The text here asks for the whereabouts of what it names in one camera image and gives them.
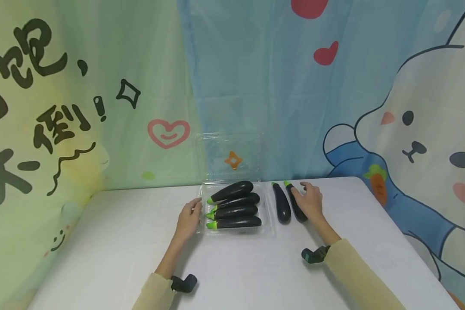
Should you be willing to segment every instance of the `eggplant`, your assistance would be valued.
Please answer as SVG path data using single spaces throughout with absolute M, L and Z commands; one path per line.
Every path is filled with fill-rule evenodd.
M 227 199 L 217 203 L 217 209 L 235 207 L 241 205 L 255 205 L 260 202 L 260 196 L 257 193 L 251 192 L 248 195 L 240 198 Z
M 286 192 L 288 192 L 289 200 L 291 200 L 291 206 L 293 207 L 294 217 L 298 220 L 298 222 L 303 223 L 307 220 L 307 216 L 303 211 L 301 211 L 298 203 L 296 202 L 291 189 L 294 187 L 293 184 L 289 183 L 288 181 L 284 181 L 284 186 L 286 186 Z
M 256 216 L 245 216 L 232 219 L 217 220 L 207 223 L 209 229 L 223 228 L 241 228 L 241 227 L 257 227 L 262 225 L 262 220 Z
M 243 206 L 235 206 L 235 207 L 228 207 L 228 208 L 220 208 L 217 209 L 217 206 L 210 211 L 207 215 L 207 218 L 213 220 L 221 220 L 233 217 L 243 217 L 243 216 L 251 216 L 256 215 L 258 212 L 258 208 L 256 205 L 243 205 Z
M 210 205 L 214 202 L 220 202 L 221 200 L 240 198 L 246 196 L 253 190 L 253 183 L 250 181 L 239 181 L 229 186 L 224 187 L 217 193 L 213 194 L 207 203 Z
M 291 219 L 291 209 L 289 208 L 288 199 L 278 183 L 272 182 L 272 189 L 276 196 L 277 219 L 279 223 L 286 224 Z

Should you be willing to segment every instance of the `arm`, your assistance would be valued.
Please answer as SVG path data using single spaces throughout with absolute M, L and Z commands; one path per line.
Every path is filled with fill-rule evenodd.
M 171 289 L 170 278 L 176 270 L 177 261 L 184 245 L 190 239 L 198 225 L 201 213 L 201 198 L 196 198 L 184 205 L 179 215 L 177 228 L 167 251 L 154 273 L 143 288 L 132 310 L 167 310 L 174 299 L 175 291 Z
M 291 192 L 298 206 L 314 225 L 330 249 L 325 262 L 334 276 L 343 283 L 353 300 L 362 310 L 404 310 L 393 292 L 363 261 L 346 239 L 341 239 L 322 214 L 322 194 L 318 187 L 301 182 L 307 194 L 302 196 L 294 187 Z

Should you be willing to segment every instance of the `hand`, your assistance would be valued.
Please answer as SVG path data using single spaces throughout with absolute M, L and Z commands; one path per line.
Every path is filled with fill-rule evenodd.
M 307 192 L 305 196 L 301 195 L 295 187 L 291 188 L 291 193 L 296 199 L 296 203 L 301 211 L 307 216 L 310 222 L 324 219 L 322 214 L 322 193 L 317 186 L 311 185 L 309 182 L 300 182 Z
M 181 211 L 177 220 L 176 232 L 173 239 L 184 243 L 195 234 L 196 226 L 200 221 L 201 208 L 200 197 L 184 205 L 183 211 Z

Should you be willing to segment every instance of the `clear plastic container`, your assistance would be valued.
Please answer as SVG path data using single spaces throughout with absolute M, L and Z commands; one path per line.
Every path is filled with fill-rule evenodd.
M 203 176 L 198 195 L 203 198 L 202 216 L 197 233 L 206 236 L 265 234 L 272 233 L 271 216 L 267 207 L 265 186 L 260 180 L 260 154 L 262 134 L 197 134 L 194 143 L 199 170 Z M 214 207 L 206 202 L 214 193 L 241 180 L 253 183 L 253 190 L 259 195 L 257 203 L 258 227 L 209 229 L 206 224 L 212 220 L 205 217 Z

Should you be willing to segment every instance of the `plastic container lid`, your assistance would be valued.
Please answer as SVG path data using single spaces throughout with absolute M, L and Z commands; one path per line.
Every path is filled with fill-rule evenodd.
M 194 148 L 203 183 L 260 180 L 262 138 L 261 133 L 196 134 Z

